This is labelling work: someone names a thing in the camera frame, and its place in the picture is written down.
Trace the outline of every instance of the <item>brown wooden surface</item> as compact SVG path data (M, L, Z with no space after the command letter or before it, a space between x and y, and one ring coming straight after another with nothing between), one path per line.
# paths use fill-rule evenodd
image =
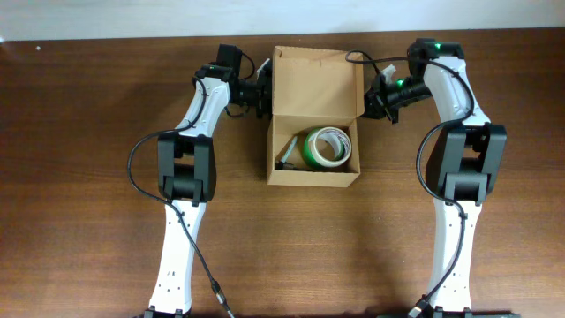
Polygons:
M276 44L390 57L419 36L463 44L479 103L508 129L474 241L473 307L562 316L565 29L2 44L0 316L131 317L147 306L163 206L133 191L126 157L141 136L178 123L191 76L215 59L218 43L260 64ZM267 186L267 120L222 116L216 196L199 243L233 310L412 305L426 291L434 235L414 157L436 114L428 100L402 109L398 125L360 119L362 173L346 189ZM155 144L136 159L135 176L156 191ZM192 287L194 313L220 313L197 262Z

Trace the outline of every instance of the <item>white wall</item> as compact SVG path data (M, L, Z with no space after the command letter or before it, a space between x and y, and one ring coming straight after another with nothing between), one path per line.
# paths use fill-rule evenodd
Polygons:
M0 0L0 37L564 27L565 0Z

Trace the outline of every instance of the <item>wire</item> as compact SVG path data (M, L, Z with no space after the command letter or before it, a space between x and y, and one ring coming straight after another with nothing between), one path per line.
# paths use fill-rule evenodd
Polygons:
M357 61L357 62L369 62L369 63L355 63L355 62L353 62L353 60L350 60L350 59L349 59L349 55L350 55L351 53L361 53L362 55L364 55L364 56L367 58L366 61ZM364 52L364 51L362 51L362 50L354 49L354 50L351 50L351 51L347 52L347 54L345 55L345 60L346 60L347 62L351 62L351 63L355 63L355 64L372 64L372 65L373 65L373 68L374 68L374 72L376 72L377 75L380 74L379 67L377 67L377 63L379 63L379 62L377 62L378 60L373 60L372 57L370 57L366 52Z
M247 116L247 114L249 113L250 106L249 106L249 104L247 104L244 111L240 112L239 114L235 114L235 115L230 112L230 105L229 104L228 104L228 106L224 107L223 109L226 111L226 114L229 117L241 118L241 117Z
M138 148L142 144L144 144L146 141L148 141L152 138L158 137L158 136L160 136L164 133L179 133L179 132L191 129L191 128L194 127L194 124L196 124L198 122L200 115L202 115L202 111L204 110L204 105L206 104L207 92L206 92L206 87L204 86L204 83L202 82L202 80L199 79L199 78L196 78L196 77L194 79L200 84L200 87L202 87L202 103L200 104L200 108L199 108L198 113L196 114L196 117L194 118L194 120L193 121L188 120L188 125L186 125L184 127L176 128L176 129L163 130L163 131L159 131L159 132L152 132L152 133L148 134L147 136L143 137L141 140L139 140L135 144L135 146L133 146L132 150L130 151L130 155L128 157L128 160L127 160L127 177L130 180L130 183L132 184L133 188L135 190L137 190L139 193L145 195L146 197L148 197L150 199L156 200L156 201L166 205L167 207L172 208L173 211L175 211L175 214L178 217L178 221L183 228L183 232L185 233L186 237L188 238L188 241L190 242L192 248L194 249L194 252L196 253L198 258L200 259L200 262L202 263L202 267L206 271L206 275L208 276L208 279L210 280L210 283L212 284L212 289L214 290L216 296L218 296L218 293L221 293L221 295L223 297L223 302L220 301L220 304L222 304L222 306L225 308L228 315L230 317L233 317L233 313L231 312L230 307L228 306L228 303L225 299L225 296L223 296L220 285L218 284L218 282L212 276L212 273L210 272L210 269L208 268L208 265L206 264L206 261L204 260L204 256L202 255L202 253L198 249L196 242L194 242L194 239L192 238L191 234L188 232L188 229L186 228L185 222L183 220L183 215L181 214L181 212L178 210L177 207L175 207L172 204L172 200L164 200L163 198L160 198L160 197L158 197L154 194L151 194L151 193L141 189L139 187L139 185L133 179L133 175L132 175L133 156L135 155L136 151L138 150Z
M467 219L467 215L465 214L463 207L461 206L461 204L459 204L459 202L452 200L452 199L441 197L440 195L434 193L430 189L429 186L427 186L427 184L424 180L424 177L422 176L422 170L421 170L422 153L424 152L424 147L426 146L426 143L430 140L430 138L433 136L434 133L436 133L441 128L446 127L448 125L461 124L465 119L469 118L473 114L473 111L475 110L475 99L473 98L473 94L471 92L471 89L469 88L467 83L465 83L465 81L461 78L459 73L455 72L454 70L450 69L449 67L447 67L444 64L440 64L440 63L437 63L437 62L434 62L434 61L429 61L429 60L424 60L424 59L419 59L419 58L409 58L409 57L389 57L389 58L381 58L381 59L375 59L375 60L371 59L371 60L365 60L365 61L358 61L358 60L352 60L352 59L349 58L349 55L351 53L362 53L366 57L368 57L368 55L365 52L360 51L360 50L349 51L345 55L345 60L347 62L350 62L350 63L353 63L353 64L376 64L376 63L386 63L386 62L408 61L408 62L415 62L415 63L421 63L421 64L430 64L430 65L440 67L441 69L449 72L453 77L455 77L459 81L459 83L461 83L461 85L463 86L463 89L465 90L465 93L469 97L470 108L469 108L469 111L465 114L465 116L458 118L458 119L452 119L452 120L449 120L449 121L445 121L443 123L440 123L439 125L436 125L434 128L432 128L432 130L430 130L426 134L424 139L422 139L422 142L420 143L420 146L418 148L418 153L416 154L416 174L418 175L418 181L420 182L420 184L422 185L424 190L426 190L426 192L428 192L430 195L432 195L435 199L444 201L444 202L446 202L446 204L455 205L457 207L457 210L459 211L459 217L461 218L461 230L459 232L459 240L457 242L456 254L453 258L453 261L451 262L451 265L448 268L448 271L445 273L445 275L432 288L432 290L429 291L423 297L423 299L426 302L429 302L430 299L432 298L432 296L441 288L441 286L446 281L446 279L448 279L449 275L451 275L451 272L455 268L457 261L459 261L459 256L461 255L461 250L463 249L463 237L464 237L464 234L465 234L465 220Z
M244 52L241 52L241 54L244 57L246 57L249 60L249 62L251 62L251 67L252 67L251 73L249 75L247 75L246 77L242 78L242 80L248 80L253 76L253 74L255 74L255 62L253 62L253 60L247 54L245 54Z

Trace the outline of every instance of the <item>brown cardboard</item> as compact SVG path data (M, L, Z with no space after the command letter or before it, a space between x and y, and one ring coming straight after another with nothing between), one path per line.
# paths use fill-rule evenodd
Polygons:
M273 63L267 182L284 186L350 185L361 173L356 118L365 110L362 65L346 62L342 51L292 47L275 47ZM346 164L323 172L275 170L275 161L283 157L295 135L298 144L288 162L308 169L301 155L305 136L323 126L340 128L350 136L352 150Z

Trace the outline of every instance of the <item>tape roll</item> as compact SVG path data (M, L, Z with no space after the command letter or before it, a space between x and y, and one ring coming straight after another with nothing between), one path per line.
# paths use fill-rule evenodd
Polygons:
M317 140L326 141L334 149L334 158L329 160L321 155ZM351 156L350 136L334 127L315 128L306 137L302 156L306 164L314 169L334 168L342 165Z

